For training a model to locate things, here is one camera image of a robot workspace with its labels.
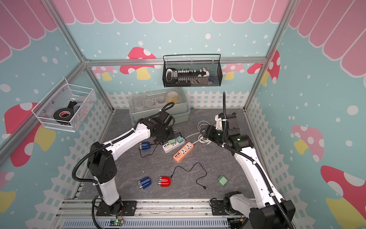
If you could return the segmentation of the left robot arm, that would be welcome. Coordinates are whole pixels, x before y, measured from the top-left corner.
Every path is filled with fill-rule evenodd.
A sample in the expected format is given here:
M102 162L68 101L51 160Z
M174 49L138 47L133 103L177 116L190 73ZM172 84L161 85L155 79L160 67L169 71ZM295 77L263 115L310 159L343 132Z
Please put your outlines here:
M167 103L158 113L141 118L134 127L119 137L103 144L96 142L90 152L75 165L71 177L78 182L91 182L98 190L97 198L107 206L107 212L111 216L118 216L124 209L122 199L117 191L115 176L117 167L115 161L129 149L150 137L157 140L158 145L175 138L173 125L175 119L167 111L173 108L174 102ZM87 168L92 173L92 179L77 177L79 167L87 162Z

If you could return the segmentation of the teal charger adapter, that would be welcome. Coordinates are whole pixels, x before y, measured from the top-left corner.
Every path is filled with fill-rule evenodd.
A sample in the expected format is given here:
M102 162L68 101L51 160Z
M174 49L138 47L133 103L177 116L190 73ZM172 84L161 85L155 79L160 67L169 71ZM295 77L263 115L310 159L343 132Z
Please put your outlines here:
M182 143L185 141L185 139L182 136L178 136L176 141L177 141L177 143Z

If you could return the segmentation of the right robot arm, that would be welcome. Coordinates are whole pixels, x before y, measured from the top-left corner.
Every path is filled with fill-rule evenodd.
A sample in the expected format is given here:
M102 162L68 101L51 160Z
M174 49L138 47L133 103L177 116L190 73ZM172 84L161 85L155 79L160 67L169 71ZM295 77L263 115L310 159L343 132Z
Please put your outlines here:
M242 135L235 113L226 112L226 94L223 94L223 112L215 117L203 137L228 150L244 171L254 193L254 200L239 191L225 194L224 211L228 215L241 214L254 229L294 229L292 220L295 205L285 200L258 159L256 149L248 135Z

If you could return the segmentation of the blue shaver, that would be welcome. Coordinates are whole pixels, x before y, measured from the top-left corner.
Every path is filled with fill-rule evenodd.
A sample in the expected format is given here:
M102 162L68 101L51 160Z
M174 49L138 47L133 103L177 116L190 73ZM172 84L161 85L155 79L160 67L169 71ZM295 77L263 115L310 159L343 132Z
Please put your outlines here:
M138 183L139 189L146 189L151 185L151 179L149 177L144 177Z
M148 149L150 149L151 148L151 144L150 144L150 142L142 142L142 143L140 143L140 145L139 145L139 149L140 150L148 150Z

